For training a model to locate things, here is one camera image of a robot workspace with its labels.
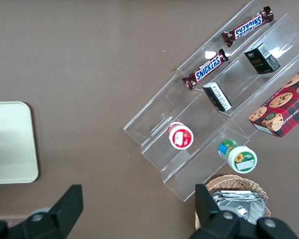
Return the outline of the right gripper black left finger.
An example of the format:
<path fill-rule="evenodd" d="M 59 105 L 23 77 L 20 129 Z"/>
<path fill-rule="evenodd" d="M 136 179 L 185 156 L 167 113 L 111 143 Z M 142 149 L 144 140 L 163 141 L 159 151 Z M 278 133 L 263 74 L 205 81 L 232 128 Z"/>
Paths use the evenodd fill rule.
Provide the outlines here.
<path fill-rule="evenodd" d="M 31 215 L 22 228 L 26 239 L 65 239 L 83 211 L 82 186 L 72 185 L 48 212 Z"/>

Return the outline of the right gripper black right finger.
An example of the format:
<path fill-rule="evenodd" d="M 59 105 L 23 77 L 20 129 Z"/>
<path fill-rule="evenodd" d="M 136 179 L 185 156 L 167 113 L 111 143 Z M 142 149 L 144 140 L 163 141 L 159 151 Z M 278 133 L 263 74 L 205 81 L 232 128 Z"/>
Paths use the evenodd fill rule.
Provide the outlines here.
<path fill-rule="evenodd" d="M 220 210 L 204 184 L 195 185 L 195 209 L 202 227 L 192 239 L 235 239 L 238 235 L 239 217 Z"/>

